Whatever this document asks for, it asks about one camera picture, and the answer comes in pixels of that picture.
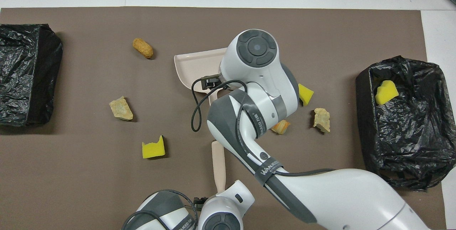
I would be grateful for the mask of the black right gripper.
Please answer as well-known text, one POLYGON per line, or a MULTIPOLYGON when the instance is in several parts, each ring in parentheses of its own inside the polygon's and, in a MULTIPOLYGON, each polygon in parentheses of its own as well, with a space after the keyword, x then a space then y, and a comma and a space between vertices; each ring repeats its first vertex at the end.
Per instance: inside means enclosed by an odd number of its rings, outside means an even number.
POLYGON ((202 89, 214 89, 218 85, 222 84, 221 75, 208 75, 201 78, 202 89))

